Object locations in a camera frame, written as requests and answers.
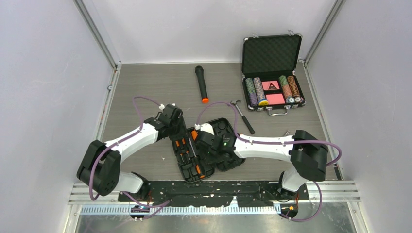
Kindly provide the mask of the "black tool kit case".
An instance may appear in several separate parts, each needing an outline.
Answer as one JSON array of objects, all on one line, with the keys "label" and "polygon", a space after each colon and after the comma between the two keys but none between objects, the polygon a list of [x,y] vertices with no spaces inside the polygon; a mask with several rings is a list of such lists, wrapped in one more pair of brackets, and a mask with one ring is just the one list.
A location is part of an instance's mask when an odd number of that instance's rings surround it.
[{"label": "black tool kit case", "polygon": [[234,169],[245,162],[234,152],[234,129],[226,118],[209,121],[213,135],[192,128],[185,128],[183,119],[178,120],[178,135],[169,139],[177,159],[183,180],[195,183],[211,177],[215,170]]}]

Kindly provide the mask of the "thin orange black screwdriver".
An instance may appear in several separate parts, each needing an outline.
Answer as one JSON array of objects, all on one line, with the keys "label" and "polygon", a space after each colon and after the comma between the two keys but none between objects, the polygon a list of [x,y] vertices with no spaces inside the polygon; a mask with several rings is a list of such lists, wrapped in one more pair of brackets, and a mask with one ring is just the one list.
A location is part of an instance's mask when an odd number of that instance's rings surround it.
[{"label": "thin orange black screwdriver", "polygon": [[187,147],[187,144],[186,144],[186,142],[185,142],[185,139],[182,138],[182,139],[181,139],[181,142],[182,142],[182,150],[186,153],[186,154],[185,154],[185,160],[186,160],[187,163],[190,163],[190,162],[191,162],[191,159],[190,159],[190,156],[189,156],[189,148]]}]

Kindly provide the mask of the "orange handled screwdriver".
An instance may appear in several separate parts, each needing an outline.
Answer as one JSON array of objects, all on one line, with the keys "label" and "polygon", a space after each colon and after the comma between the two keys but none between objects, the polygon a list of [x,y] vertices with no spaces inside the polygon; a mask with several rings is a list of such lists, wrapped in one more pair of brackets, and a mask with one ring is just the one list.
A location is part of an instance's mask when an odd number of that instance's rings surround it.
[{"label": "orange handled screwdriver", "polygon": [[195,145],[195,140],[198,136],[198,133],[195,129],[189,130],[189,133],[190,133],[190,139],[189,140],[190,140],[190,145],[192,147],[193,153],[195,154],[195,156],[199,156],[198,149]]}]

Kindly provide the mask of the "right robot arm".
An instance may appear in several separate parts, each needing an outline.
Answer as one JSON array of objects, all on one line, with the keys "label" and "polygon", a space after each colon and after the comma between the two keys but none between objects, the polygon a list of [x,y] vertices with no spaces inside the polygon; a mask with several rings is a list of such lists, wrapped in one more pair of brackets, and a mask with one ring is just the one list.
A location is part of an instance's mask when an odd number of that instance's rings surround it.
[{"label": "right robot arm", "polygon": [[290,163],[277,186],[278,195],[290,199],[308,181],[326,179],[328,148],[306,131],[284,137],[253,137],[236,133],[222,136],[198,131],[194,140],[202,155],[267,158]]}]

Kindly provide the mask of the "small orange black screwdriver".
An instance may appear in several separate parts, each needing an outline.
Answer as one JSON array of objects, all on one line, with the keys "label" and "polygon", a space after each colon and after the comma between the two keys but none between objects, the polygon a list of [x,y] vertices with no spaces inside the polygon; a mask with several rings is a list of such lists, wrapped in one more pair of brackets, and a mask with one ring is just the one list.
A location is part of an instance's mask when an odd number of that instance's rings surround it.
[{"label": "small orange black screwdriver", "polygon": [[185,163],[185,159],[184,159],[184,157],[183,157],[182,149],[180,148],[180,144],[179,144],[179,141],[178,141],[178,140],[175,141],[175,145],[176,145],[176,153],[179,155],[179,156],[178,156],[179,162],[180,162],[181,164],[184,164],[184,163]]}]

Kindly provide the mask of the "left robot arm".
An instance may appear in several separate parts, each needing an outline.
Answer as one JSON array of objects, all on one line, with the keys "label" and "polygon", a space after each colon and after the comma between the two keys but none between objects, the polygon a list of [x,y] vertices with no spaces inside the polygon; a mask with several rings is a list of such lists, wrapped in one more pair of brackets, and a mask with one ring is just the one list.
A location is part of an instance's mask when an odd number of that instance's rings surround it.
[{"label": "left robot arm", "polygon": [[183,111],[174,104],[162,106],[156,117],[144,120],[131,132],[106,142],[92,141],[76,177],[88,185],[92,200],[119,191],[143,201],[149,195],[148,181],[135,172],[122,172],[121,164],[145,146],[166,137],[182,137],[185,131]]}]

